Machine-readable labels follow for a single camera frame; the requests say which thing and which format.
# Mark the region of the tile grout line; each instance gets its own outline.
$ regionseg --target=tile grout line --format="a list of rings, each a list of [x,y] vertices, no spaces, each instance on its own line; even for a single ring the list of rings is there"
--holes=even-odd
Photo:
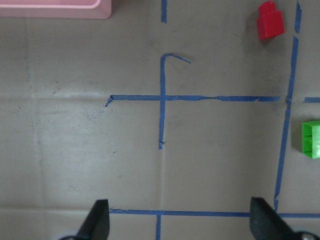
[[[30,41],[29,41],[29,31],[28,31],[28,19],[24,18],[23,20],[24,24],[24,40],[25,40],[25,62],[26,62],[26,73],[27,73],[27,81],[30,84],[30,94],[31,94],[31,103],[32,103],[32,132],[33,132],[33,145],[34,145],[34,155],[35,160],[37,161],[37,174],[39,179],[39,192],[40,192],[40,201],[41,201],[41,208],[44,209],[45,207],[45,186],[44,186],[44,169],[42,165],[42,161],[40,160],[41,151],[39,149],[39,142],[40,142],[40,135],[39,135],[39,129],[37,127],[37,116],[36,116],[36,105],[38,99],[35,97],[34,89],[35,89],[35,79],[34,75],[32,73],[32,68],[30,64]],[[42,232],[42,235],[45,236],[47,239],[49,238],[47,231],[45,229],[48,229],[48,220],[47,215],[45,214],[45,211],[41,211],[42,217],[43,217],[43,224],[44,232]]]

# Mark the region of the green block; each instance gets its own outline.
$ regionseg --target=green block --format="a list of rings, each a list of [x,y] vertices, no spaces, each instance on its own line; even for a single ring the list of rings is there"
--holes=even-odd
[[[302,123],[302,153],[312,159],[320,158],[320,121]]]

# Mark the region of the blue painter's tape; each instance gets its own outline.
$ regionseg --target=blue painter's tape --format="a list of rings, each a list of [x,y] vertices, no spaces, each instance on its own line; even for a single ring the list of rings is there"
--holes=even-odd
[[[303,102],[305,104],[320,103],[320,97],[305,97]]]
[[[248,218],[248,212],[220,212],[220,211],[164,211],[164,210],[121,210],[111,209],[111,214],[133,214],[154,216],[194,216],[194,217],[237,217]]]
[[[107,107],[112,101],[160,101],[159,95],[111,95],[105,104]],[[202,95],[166,95],[166,101],[200,101],[220,100],[225,102],[277,102],[279,96],[202,96]]]
[[[288,139],[288,132],[289,132],[289,124],[290,124],[290,114],[291,114],[291,102],[292,102],[292,96],[293,96],[294,86],[295,86],[296,67],[297,67],[297,59],[298,59],[298,48],[299,48],[299,40],[295,36],[293,36],[293,46],[292,46],[292,55],[291,55],[291,76],[289,80],[288,95],[285,101],[286,110],[285,110],[285,117],[284,117],[283,130],[282,130],[278,171],[277,171],[276,182],[275,182],[275,192],[274,192],[274,210],[275,211],[278,210],[278,204],[279,204],[278,196],[280,194],[285,157],[286,157],[286,147],[287,147],[287,139]]]
[[[153,215],[153,216],[193,216],[193,217],[233,217],[249,218],[249,212],[224,211],[165,211],[165,210],[122,210],[111,209],[110,214]],[[320,219],[320,213],[279,213],[281,218]]]
[[[300,7],[299,2],[296,2],[294,29],[297,33],[300,33],[301,17],[302,17],[302,9]]]
[[[320,219],[318,213],[279,213],[279,216],[287,219]]]
[[[161,216],[162,215],[156,216],[155,240],[161,239]]]
[[[165,73],[165,63],[167,57],[175,57],[179,60],[182,60],[187,63],[191,63],[190,61],[184,59],[181,56],[167,53],[164,54],[160,59],[160,118],[159,118],[159,149],[163,149],[164,143],[164,129],[165,129],[165,115],[166,115],[166,73]]]
[[[167,23],[167,0],[161,0],[161,22]]]

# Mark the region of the gray floor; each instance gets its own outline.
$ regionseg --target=gray floor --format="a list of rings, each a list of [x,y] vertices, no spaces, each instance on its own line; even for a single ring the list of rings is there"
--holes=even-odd
[[[320,161],[301,154],[301,123],[320,119],[320,1],[279,0],[286,33],[261,43],[263,1],[114,0],[108,20],[0,19],[0,234],[55,240],[96,199],[113,209],[248,212],[274,202],[293,35],[299,55],[280,213],[320,213]],[[160,58],[168,95],[279,96],[276,102],[168,101],[163,150]],[[111,214],[110,240],[153,240],[154,215]],[[317,230],[320,219],[286,219]],[[163,216],[162,240],[253,239],[247,217]]]

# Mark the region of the pink tray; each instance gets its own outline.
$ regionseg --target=pink tray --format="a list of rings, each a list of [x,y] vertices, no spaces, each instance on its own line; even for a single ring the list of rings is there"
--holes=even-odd
[[[112,0],[0,0],[0,17],[107,19]]]

